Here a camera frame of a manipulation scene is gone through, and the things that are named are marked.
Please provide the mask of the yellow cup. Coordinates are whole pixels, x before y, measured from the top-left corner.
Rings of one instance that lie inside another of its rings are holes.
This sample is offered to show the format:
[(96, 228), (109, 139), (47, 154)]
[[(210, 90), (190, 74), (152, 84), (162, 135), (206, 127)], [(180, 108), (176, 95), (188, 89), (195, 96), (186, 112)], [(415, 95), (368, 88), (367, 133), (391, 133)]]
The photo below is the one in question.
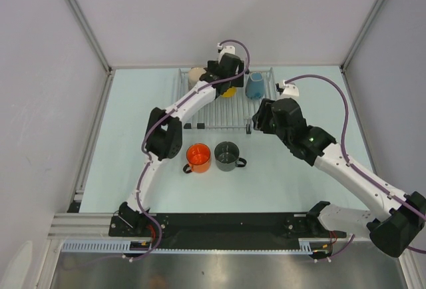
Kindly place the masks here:
[(230, 87), (226, 92), (222, 94), (224, 98), (232, 98), (237, 93), (236, 87)]

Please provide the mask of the metal wire dish rack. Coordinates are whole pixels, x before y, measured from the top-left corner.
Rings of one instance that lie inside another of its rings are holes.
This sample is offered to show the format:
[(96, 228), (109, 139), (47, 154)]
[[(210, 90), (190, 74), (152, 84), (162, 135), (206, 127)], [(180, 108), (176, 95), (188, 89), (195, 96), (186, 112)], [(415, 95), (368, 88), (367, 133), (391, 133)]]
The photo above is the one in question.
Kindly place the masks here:
[[(189, 69), (178, 70), (177, 97), (180, 99), (188, 91)], [(261, 100), (277, 99), (276, 80), (273, 68), (254, 69), (244, 76), (244, 84), (253, 73), (259, 73), (264, 79), (264, 95), (252, 100), (245, 95), (245, 87), (237, 89), (230, 98), (220, 97), (194, 114), (183, 126), (185, 130), (243, 130), (252, 133), (252, 116), (258, 111)]]

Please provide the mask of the grey cup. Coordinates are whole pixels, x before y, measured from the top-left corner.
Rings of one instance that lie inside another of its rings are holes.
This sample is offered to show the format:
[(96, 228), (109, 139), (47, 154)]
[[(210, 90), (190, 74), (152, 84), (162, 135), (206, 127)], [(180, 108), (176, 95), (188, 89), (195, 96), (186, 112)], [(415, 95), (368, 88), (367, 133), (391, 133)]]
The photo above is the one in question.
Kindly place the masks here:
[(214, 149), (216, 166), (224, 172), (229, 172), (235, 168), (244, 168), (247, 160), (240, 157), (240, 149), (230, 141), (220, 142)]

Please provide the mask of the orange cup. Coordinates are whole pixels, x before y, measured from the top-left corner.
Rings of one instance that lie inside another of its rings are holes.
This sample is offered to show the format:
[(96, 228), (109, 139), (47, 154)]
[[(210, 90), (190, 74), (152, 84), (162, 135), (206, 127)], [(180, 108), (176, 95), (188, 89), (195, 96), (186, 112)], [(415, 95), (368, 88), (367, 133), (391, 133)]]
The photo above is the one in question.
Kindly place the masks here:
[(187, 164), (182, 169), (185, 174), (206, 172), (211, 164), (209, 147), (202, 143), (191, 145), (186, 151), (186, 160)]

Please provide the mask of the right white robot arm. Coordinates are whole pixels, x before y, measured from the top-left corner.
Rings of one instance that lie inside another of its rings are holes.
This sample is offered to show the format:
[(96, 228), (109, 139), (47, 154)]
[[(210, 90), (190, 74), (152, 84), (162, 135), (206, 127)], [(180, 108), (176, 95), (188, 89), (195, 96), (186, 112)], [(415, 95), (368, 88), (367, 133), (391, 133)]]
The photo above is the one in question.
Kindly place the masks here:
[(366, 210), (354, 210), (317, 203), (307, 219), (312, 235), (343, 231), (367, 237), (380, 251), (398, 258), (422, 231), (425, 197), (407, 194), (359, 166), (334, 137), (307, 124), (294, 99), (263, 99), (252, 120), (255, 130), (276, 135), (294, 157), (330, 175), (366, 205)]

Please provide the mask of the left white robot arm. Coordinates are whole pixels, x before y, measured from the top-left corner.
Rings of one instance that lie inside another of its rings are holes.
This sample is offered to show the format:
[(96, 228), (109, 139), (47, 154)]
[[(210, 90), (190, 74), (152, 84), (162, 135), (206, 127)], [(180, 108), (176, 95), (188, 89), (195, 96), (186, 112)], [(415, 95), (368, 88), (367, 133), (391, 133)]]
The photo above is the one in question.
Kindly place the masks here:
[(247, 66), (235, 54), (225, 53), (217, 61), (208, 61), (197, 83), (180, 100), (166, 109), (152, 109), (141, 146), (147, 159), (134, 191), (119, 206), (115, 216), (117, 221), (115, 227), (110, 228), (110, 235), (118, 232), (121, 236), (142, 236), (147, 224), (154, 222), (153, 217), (144, 211), (142, 188), (151, 184), (161, 165), (180, 152), (184, 123), (225, 93), (233, 81), (243, 77)]

